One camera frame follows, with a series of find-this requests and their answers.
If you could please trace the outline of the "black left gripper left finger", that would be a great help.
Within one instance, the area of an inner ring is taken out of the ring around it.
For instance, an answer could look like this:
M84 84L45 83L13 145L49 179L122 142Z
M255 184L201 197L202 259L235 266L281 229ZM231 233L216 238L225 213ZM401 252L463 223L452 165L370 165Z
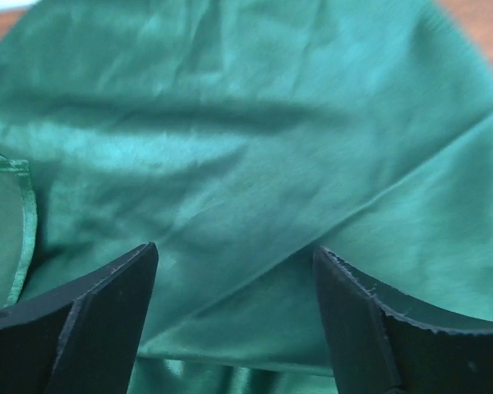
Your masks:
M154 244L140 245L0 309L0 393L126 392L158 261Z

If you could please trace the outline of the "green cloth napkin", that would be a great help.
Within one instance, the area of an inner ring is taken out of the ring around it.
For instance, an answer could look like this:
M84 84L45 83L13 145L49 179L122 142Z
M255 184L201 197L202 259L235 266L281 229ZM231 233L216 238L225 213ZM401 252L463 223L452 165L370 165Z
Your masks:
M493 321L493 74L431 1L42 1L0 42L0 308L139 244L132 393L332 393L323 245Z

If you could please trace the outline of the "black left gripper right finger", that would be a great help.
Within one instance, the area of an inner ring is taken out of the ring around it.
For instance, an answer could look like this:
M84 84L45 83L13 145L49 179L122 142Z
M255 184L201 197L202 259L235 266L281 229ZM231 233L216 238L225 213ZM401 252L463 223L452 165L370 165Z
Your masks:
M406 295L326 248L313 268L338 392L493 394L493 322Z

